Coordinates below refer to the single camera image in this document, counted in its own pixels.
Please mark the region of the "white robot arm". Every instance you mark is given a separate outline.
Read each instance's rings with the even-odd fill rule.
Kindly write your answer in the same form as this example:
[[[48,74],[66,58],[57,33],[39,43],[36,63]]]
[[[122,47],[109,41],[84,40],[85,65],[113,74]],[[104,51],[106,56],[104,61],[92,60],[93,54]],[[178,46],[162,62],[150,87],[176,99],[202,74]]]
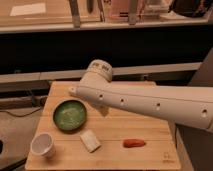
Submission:
[[[213,133],[213,87],[135,86],[112,82],[113,68],[93,60],[69,92],[86,101]]]

